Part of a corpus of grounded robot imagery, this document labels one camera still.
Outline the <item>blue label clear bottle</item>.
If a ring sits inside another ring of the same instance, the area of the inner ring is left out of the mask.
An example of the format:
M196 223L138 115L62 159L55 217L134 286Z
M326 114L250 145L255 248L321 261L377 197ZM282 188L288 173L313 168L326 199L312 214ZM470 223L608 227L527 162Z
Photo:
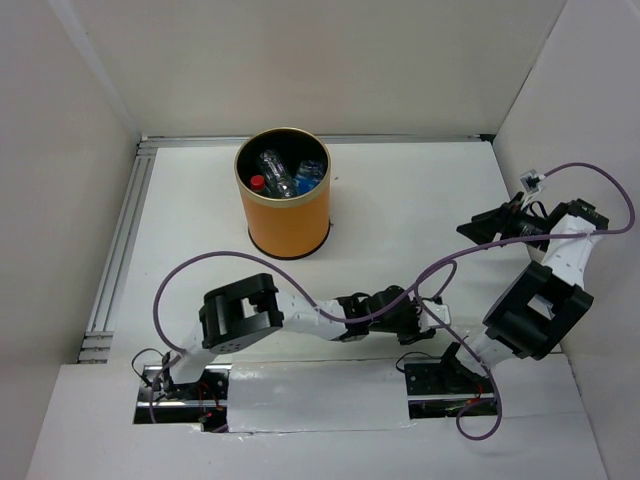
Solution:
M325 175L324 164L319 160L303 160L294 176L296 190L299 195L305 195L318 186Z

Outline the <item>clear bottle white-blue cap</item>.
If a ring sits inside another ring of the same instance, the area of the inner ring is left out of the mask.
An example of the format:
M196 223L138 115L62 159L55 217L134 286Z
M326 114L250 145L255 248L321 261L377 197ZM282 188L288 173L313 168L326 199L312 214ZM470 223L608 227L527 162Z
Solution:
M272 198L290 199L298 195L293 177L276 151L265 150L260 153L257 167L266 181Z

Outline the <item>red label clear bottle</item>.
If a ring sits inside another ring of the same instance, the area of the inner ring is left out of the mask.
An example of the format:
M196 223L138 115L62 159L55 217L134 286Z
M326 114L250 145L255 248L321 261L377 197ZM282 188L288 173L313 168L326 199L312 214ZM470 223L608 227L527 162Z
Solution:
M254 175L250 179L250 188L260 195L267 189L265 178L262 175Z

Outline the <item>clear crushed label-less bottle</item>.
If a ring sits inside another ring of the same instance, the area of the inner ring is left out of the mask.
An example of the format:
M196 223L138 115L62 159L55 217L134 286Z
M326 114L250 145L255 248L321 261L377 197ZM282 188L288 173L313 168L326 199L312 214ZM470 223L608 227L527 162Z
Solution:
M454 323L449 325L448 328L454 331L460 338L464 339L467 342L470 342L475 336L482 334L486 329L486 327L482 323Z

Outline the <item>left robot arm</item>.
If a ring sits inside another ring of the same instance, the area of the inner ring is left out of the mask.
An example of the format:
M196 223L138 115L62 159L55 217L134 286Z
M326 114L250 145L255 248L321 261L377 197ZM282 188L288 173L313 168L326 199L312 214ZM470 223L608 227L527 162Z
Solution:
M360 341L371 332L394 334L401 345L432 338L434 322L411 298L371 320L362 319L402 292L392 285L373 295L356 292L312 306L301 295L278 289L266 273L216 288L205 294L180 358L164 356L161 388L170 398L187 398L216 357L237 353L279 330L341 343Z

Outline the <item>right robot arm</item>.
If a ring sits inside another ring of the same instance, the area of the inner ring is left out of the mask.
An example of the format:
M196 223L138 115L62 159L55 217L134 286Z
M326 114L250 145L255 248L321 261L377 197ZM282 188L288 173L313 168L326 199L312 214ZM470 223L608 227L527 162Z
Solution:
M477 245L500 239L606 230L609 219L582 199L558 204L546 217L521 208L518 196L500 207L475 215L457 232ZM584 290L584 270L598 236L529 241L545 253L532 261L494 303L483 319L485 330L470 348L452 343L436 369L436 379L448 392L487 377L511 358L540 360L564 338L593 304Z

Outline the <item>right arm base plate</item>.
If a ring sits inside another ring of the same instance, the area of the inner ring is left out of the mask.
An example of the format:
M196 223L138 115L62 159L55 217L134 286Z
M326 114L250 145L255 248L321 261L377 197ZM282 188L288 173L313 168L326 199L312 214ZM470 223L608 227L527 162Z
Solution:
M468 416L495 416L494 389L486 378L472 381L445 370L439 358L408 352L395 364L404 377L409 418L454 418L466 406Z

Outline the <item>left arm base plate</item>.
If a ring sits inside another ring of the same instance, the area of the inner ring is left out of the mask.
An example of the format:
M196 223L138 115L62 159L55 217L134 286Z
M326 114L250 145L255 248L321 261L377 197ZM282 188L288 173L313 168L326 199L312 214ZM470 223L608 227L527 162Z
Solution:
M227 400L230 365L207 366L196 383L177 387L168 394L159 383L151 388L158 366L146 366L142 370L133 423L152 424L149 400L152 392L153 411L157 424L193 424L203 432L228 431Z

